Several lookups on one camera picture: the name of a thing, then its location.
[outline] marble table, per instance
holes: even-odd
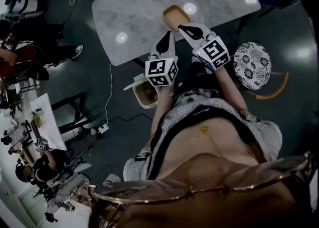
[[[171,5],[184,9],[192,22],[215,27],[260,9],[258,0],[95,0],[93,19],[103,48],[118,66],[149,53],[171,28],[162,12]],[[175,32],[176,41],[182,39]]]

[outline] round floral seat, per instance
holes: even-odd
[[[237,78],[248,89],[260,89],[269,80],[270,57],[265,48],[258,43],[242,44],[236,50],[233,65]]]

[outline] curved wooden armrest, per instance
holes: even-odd
[[[283,91],[283,89],[286,87],[286,84],[287,84],[287,81],[289,78],[289,73],[288,72],[286,72],[286,73],[272,72],[272,74],[284,75],[283,84],[276,91],[274,91],[272,94],[269,94],[269,95],[258,95],[258,94],[255,94],[253,92],[250,92],[250,91],[247,91],[247,93],[251,94],[256,100],[260,100],[260,101],[269,100],[269,99],[272,99],[272,98],[276,97],[277,95],[279,95]]]

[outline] eyeglasses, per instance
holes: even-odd
[[[147,204],[175,201],[189,194],[208,191],[246,192],[265,188],[295,176],[308,183],[311,175],[311,155],[286,157],[228,175],[219,187],[193,189],[173,180],[144,180],[113,183],[106,187],[89,186],[91,197],[116,204]]]

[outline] stool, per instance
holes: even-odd
[[[288,72],[271,72],[272,64],[269,54],[262,45],[254,42],[244,43],[236,50],[233,66],[242,86],[250,90],[262,88],[268,82],[271,74],[284,76],[283,84],[270,95],[257,95],[248,91],[257,100],[276,97],[285,88],[289,77]]]

